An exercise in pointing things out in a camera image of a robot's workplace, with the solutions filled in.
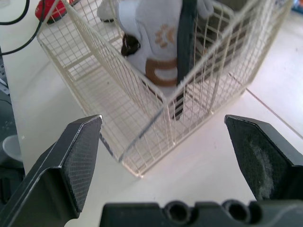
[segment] screw hole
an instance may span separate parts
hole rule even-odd
[[[182,202],[171,202],[164,210],[168,219],[175,224],[184,225],[190,221],[189,208]]]
[[[250,210],[241,202],[230,200],[222,205],[233,219],[244,223],[250,222]]]

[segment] textured gripper pad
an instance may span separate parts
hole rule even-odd
[[[78,212],[82,212],[93,177],[101,121],[85,124],[66,158],[63,171]]]
[[[240,170],[257,200],[279,198],[290,165],[254,124],[226,118]]]

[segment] plush toy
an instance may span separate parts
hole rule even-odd
[[[202,18],[214,11],[211,0],[198,0],[196,8]],[[181,10],[182,0],[122,0],[116,6],[121,29],[135,37],[141,46],[128,55],[127,60],[166,97],[177,86],[177,34]]]

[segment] white wire basket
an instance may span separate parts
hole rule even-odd
[[[43,22],[39,43],[83,112],[103,115],[100,138],[136,176],[244,92],[293,2],[214,1],[210,18],[196,18],[193,68],[167,98],[120,54],[123,32],[116,20],[103,23],[97,17],[101,0],[80,0],[73,7],[62,0],[67,14],[48,25],[58,1]],[[183,112],[175,119],[182,93]]]

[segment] red object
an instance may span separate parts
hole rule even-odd
[[[69,0],[70,5],[74,6],[79,0]],[[45,0],[45,11],[43,20],[46,18],[49,10],[54,4],[55,0]],[[40,0],[35,11],[35,16],[40,20],[42,15],[42,4],[43,0]],[[58,20],[60,20],[66,14],[66,9],[62,1],[59,1],[57,6],[54,8],[52,15],[49,17],[47,23],[52,24]]]

